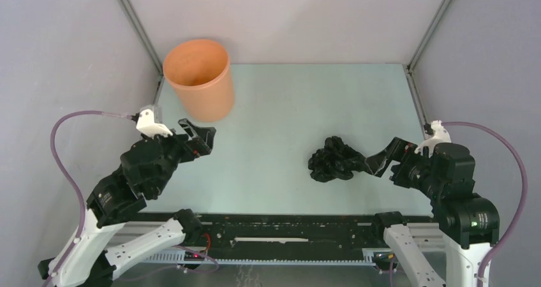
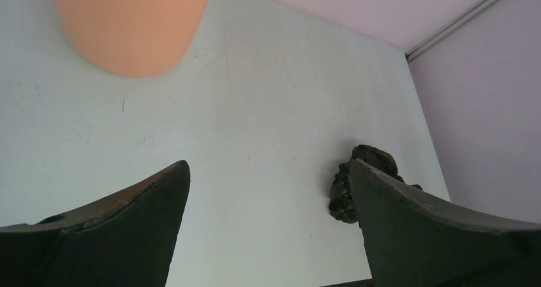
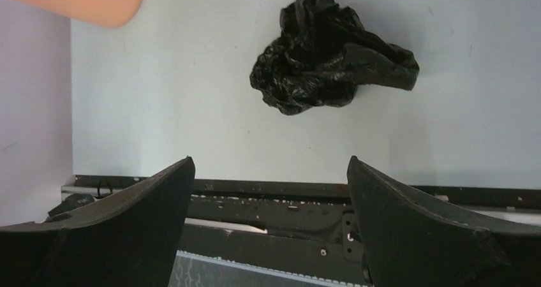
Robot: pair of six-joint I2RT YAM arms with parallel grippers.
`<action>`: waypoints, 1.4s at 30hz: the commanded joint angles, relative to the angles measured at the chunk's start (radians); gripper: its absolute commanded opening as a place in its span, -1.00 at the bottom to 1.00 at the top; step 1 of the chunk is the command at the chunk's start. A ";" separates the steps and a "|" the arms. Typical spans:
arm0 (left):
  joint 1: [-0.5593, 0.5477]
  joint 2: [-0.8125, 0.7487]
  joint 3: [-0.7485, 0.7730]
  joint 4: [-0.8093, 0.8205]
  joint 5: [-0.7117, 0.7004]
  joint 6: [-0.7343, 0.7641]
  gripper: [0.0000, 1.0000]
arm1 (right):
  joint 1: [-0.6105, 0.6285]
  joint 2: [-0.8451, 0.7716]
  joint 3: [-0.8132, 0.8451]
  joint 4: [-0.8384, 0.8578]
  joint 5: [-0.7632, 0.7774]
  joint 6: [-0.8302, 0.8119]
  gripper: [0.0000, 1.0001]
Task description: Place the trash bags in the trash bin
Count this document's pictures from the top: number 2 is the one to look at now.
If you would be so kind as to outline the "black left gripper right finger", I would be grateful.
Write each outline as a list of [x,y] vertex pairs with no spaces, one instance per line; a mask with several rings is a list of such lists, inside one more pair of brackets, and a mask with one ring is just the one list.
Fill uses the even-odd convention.
[[540,225],[450,203],[369,164],[350,186],[375,286],[539,286]]

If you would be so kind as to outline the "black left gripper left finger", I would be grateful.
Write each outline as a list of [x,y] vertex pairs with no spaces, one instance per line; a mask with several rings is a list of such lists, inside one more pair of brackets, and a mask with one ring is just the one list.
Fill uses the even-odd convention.
[[178,161],[87,205],[2,227],[1,285],[166,285],[189,189]]

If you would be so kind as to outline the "black plastic trash bag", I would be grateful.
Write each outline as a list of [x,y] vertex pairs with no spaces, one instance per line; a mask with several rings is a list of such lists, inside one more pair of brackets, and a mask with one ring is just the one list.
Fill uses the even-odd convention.
[[[395,159],[388,152],[370,145],[358,145],[352,150],[351,160],[354,159],[362,160],[394,180],[406,184],[398,174]],[[329,213],[338,221],[348,224],[357,223],[358,216],[351,191],[350,162],[340,163],[338,169],[330,186]]]

